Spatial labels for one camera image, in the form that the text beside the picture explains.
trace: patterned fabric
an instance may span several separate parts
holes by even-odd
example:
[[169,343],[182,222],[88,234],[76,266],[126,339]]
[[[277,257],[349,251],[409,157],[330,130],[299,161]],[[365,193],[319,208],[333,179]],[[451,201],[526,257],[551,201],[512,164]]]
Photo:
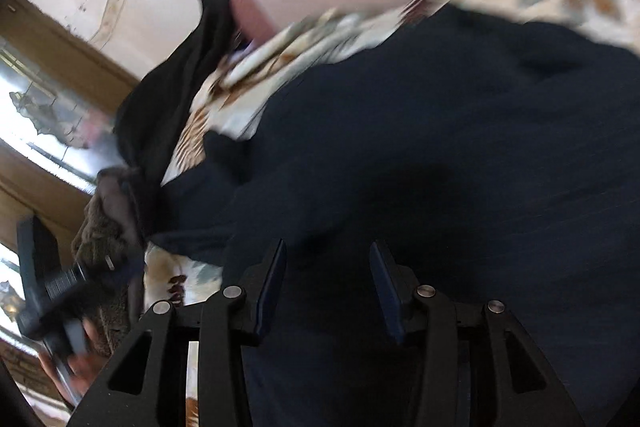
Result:
[[640,0],[414,0],[383,14],[330,10],[291,25],[258,49],[222,60],[193,100],[163,183],[202,162],[202,138],[208,130],[234,139],[251,137],[270,95],[306,68],[375,47],[402,24],[449,2],[514,22],[565,25],[593,41],[640,54]]

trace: gray brown garment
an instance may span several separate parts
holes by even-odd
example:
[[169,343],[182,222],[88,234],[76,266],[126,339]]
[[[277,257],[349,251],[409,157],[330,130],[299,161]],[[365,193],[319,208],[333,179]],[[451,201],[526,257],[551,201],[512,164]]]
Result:
[[[94,264],[110,255],[114,258],[125,251],[139,251],[142,238],[136,213],[123,188],[130,169],[110,168],[98,173],[94,196],[84,209],[84,223],[71,249],[76,260]],[[98,353],[110,356],[135,324],[142,309],[142,277],[138,277],[116,292],[105,304],[88,313],[95,323],[99,342]]]

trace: dark navy cloth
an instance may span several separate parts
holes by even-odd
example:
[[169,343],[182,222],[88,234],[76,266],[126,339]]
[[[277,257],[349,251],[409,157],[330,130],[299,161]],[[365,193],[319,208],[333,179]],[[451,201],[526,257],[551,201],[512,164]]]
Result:
[[165,187],[162,240],[223,263],[225,284],[286,241],[273,330],[244,352],[256,426],[402,425],[419,357],[385,334],[375,239],[451,299],[504,301],[588,425],[638,381],[630,52],[446,7],[308,70],[230,147],[209,133],[206,162]]

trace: person's hand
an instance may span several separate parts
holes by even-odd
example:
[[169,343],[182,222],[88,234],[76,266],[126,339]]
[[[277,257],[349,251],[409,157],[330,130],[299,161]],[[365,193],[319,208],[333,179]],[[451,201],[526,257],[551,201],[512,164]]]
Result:
[[[82,321],[82,325],[84,326],[84,331],[86,331],[90,340],[89,350],[84,355],[71,355],[67,362],[71,370],[74,372],[70,385],[78,391],[78,393],[84,396],[84,393],[86,393],[91,384],[94,383],[94,380],[98,376],[98,373],[100,373],[100,370],[107,363],[107,359],[98,355],[94,350],[94,343],[97,342],[98,339],[98,331],[95,329],[95,326],[87,319]],[[56,366],[53,364],[49,354],[39,353],[38,357],[44,372],[47,373],[47,376],[51,380],[53,380],[58,392],[66,401],[71,402],[70,396],[66,393],[62,382],[58,379]]]

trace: silver screw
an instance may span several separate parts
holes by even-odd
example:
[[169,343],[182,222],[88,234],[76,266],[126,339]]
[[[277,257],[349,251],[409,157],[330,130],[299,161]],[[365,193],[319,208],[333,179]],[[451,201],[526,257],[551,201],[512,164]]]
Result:
[[420,297],[429,298],[436,295],[436,288],[434,288],[433,286],[429,286],[428,284],[422,284],[418,286],[417,292]]
[[487,304],[489,311],[494,313],[502,313],[505,310],[505,306],[500,301],[489,301]]
[[163,315],[170,309],[171,304],[169,304],[167,301],[159,301],[154,304],[154,313],[157,315]]
[[222,292],[227,299],[235,299],[242,295],[242,288],[240,286],[227,286]]

